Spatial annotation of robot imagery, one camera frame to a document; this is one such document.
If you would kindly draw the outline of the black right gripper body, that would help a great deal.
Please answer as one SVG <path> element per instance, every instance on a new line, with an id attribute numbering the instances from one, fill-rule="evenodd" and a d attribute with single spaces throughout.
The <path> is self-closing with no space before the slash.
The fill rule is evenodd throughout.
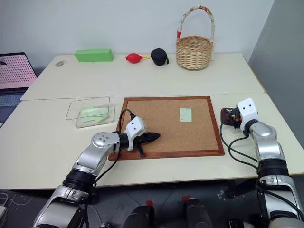
<path id="1" fill-rule="evenodd" d="M 240 128 L 242 123 L 242 118 L 240 115 L 240 110 L 236 108 L 228 109 L 228 125 L 233 126 L 235 129 Z"/>

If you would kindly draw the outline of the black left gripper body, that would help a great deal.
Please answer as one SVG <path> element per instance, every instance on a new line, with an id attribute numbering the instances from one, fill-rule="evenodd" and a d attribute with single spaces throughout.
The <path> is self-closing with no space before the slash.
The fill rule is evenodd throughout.
<path id="1" fill-rule="evenodd" d="M 149 141 L 149 136 L 147 134 L 137 136 L 134 138 L 133 147 L 138 148 L 142 143 L 147 143 L 148 141 Z"/>

